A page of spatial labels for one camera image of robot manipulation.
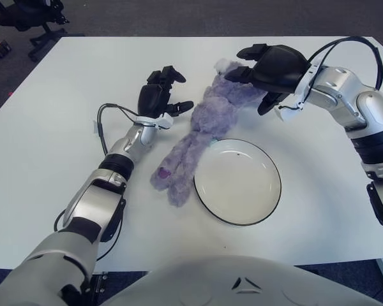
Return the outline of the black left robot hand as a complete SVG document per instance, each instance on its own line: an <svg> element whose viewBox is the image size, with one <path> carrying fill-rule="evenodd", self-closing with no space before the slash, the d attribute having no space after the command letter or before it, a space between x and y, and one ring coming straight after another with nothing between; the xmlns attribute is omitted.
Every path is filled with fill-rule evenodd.
<svg viewBox="0 0 383 306"><path fill-rule="evenodd" d="M165 66L150 74L139 94L136 123L156 129L170 129L174 117L194 107L193 101L169 104L170 91L175 82L185 83L186 79L173 66Z"/></svg>

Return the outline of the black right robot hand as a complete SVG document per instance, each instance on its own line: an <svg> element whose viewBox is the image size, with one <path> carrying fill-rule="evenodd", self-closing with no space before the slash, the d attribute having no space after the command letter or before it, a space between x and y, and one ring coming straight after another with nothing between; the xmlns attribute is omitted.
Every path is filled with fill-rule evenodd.
<svg viewBox="0 0 383 306"><path fill-rule="evenodd" d="M285 45L254 44L240 50L237 57L256 64L252 68L240 66L233 69L225 78L266 91L257 109L259 115L274 110L282 121L303 110L322 65L320 55L308 60L301 52Z"/></svg>

